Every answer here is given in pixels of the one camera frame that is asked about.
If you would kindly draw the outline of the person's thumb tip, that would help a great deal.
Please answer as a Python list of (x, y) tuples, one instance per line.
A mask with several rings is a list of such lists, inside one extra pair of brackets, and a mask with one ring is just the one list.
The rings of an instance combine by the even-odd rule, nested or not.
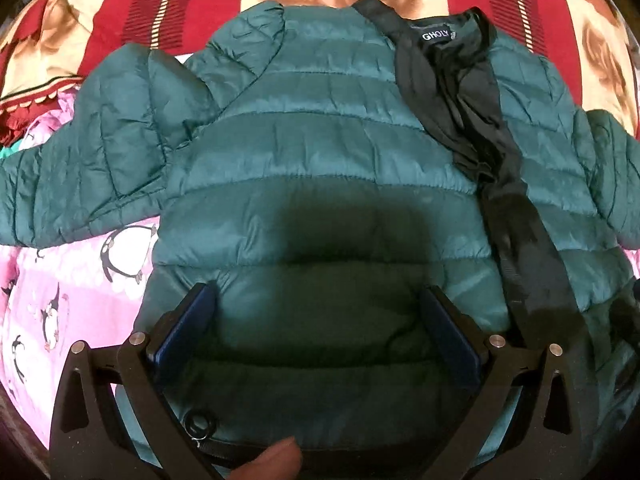
[(293, 480), (302, 469), (303, 455), (294, 437), (270, 445), (254, 460), (236, 468), (229, 480)]

